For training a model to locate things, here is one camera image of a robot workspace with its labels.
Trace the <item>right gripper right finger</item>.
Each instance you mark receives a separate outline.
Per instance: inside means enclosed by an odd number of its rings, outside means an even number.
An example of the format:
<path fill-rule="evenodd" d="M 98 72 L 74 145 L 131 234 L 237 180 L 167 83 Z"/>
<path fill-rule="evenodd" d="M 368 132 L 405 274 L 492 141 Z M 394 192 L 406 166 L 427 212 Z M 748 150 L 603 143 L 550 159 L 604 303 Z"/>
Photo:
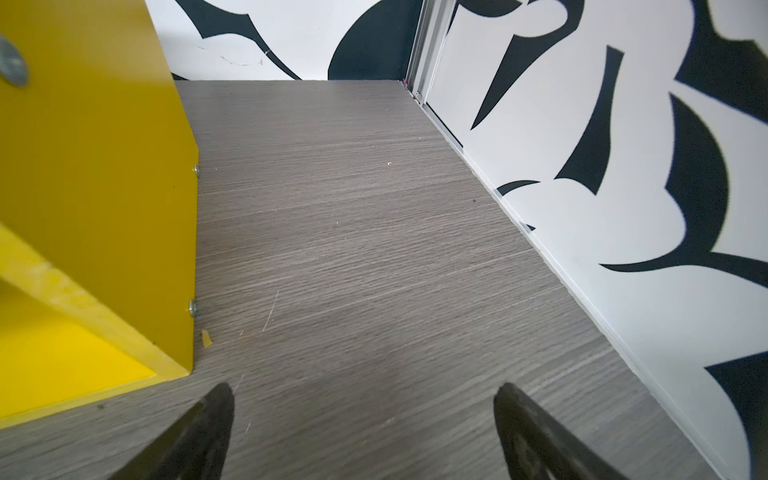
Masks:
<path fill-rule="evenodd" d="M 493 413 L 512 479 L 624 477 L 512 383 L 494 395 Z"/>

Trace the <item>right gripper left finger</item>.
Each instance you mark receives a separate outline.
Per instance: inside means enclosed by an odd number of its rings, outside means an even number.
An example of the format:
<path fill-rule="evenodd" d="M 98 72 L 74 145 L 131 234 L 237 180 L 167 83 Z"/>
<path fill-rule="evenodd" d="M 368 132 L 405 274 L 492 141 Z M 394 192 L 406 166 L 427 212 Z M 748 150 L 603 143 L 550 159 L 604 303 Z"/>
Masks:
<path fill-rule="evenodd" d="M 219 479 L 230 444 L 235 397 L 217 384 L 113 479 Z"/>

